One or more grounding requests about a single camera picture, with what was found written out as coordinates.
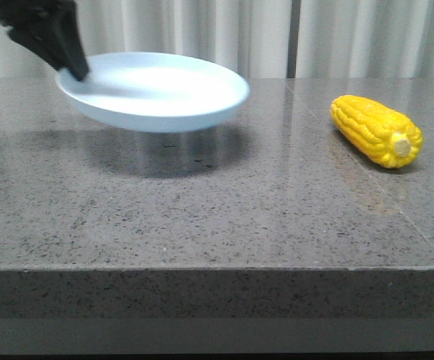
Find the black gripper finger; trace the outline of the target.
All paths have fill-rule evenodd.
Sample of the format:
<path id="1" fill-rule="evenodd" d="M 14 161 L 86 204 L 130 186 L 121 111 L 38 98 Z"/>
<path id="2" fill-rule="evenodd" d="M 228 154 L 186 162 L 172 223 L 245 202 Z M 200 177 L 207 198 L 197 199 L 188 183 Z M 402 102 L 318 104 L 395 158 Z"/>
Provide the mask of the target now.
<path id="1" fill-rule="evenodd" d="M 54 70 L 66 67 L 64 42 L 51 22 L 28 22 L 12 27 L 7 34 L 12 41 L 30 50 Z"/>
<path id="2" fill-rule="evenodd" d="M 54 70 L 67 68 L 77 81 L 83 81 L 89 66 L 80 40 L 75 1 L 51 1 L 38 12 L 32 26 L 37 41 L 34 53 Z"/>

